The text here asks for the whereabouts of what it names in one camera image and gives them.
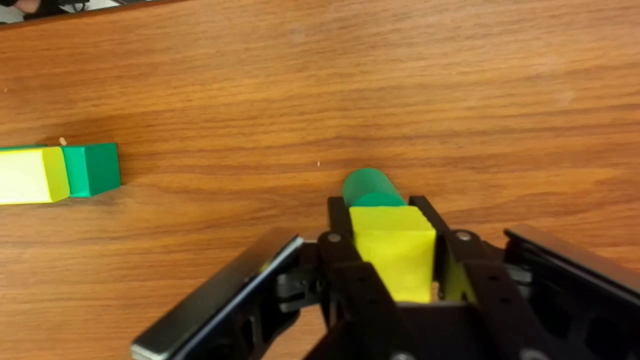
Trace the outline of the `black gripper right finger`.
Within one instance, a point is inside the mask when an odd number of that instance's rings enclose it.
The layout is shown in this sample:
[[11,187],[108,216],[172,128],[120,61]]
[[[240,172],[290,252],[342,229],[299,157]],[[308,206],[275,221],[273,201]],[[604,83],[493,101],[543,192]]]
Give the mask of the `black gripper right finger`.
[[440,302],[421,314],[430,352],[452,360],[533,360],[533,316],[502,263],[472,230],[454,230],[424,197],[412,197],[436,229]]

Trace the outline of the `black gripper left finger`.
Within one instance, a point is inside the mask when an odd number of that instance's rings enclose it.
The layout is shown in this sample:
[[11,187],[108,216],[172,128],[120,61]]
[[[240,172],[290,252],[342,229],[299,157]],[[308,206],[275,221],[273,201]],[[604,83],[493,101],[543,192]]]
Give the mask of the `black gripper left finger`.
[[339,197],[328,201],[328,230],[317,246],[325,335],[315,344],[315,360],[389,360],[393,302],[374,266],[357,255],[350,213]]

